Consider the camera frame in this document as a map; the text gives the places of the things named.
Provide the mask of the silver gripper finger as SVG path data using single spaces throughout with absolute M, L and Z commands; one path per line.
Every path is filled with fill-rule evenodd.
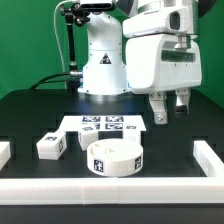
M 154 121 L 157 125 L 165 125 L 168 122 L 166 94 L 154 92 L 149 94 L 149 103 L 154 113 Z
M 189 88 L 176 90 L 175 115 L 177 117 L 184 117 L 189 114 L 190 96 L 191 92 Z

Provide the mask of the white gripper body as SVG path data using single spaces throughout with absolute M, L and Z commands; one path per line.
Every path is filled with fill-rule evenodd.
M 126 44 L 127 79 L 135 94 L 199 86 L 202 81 L 200 51 L 190 42 L 178 49 L 178 37 L 151 35 L 131 38 Z

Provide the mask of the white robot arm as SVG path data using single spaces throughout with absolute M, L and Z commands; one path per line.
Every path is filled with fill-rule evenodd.
M 166 93 L 175 113 L 189 113 L 190 89 L 201 84 L 198 20 L 217 0 L 81 0 L 88 33 L 82 91 L 106 97 L 147 94 L 157 124 L 167 122 Z

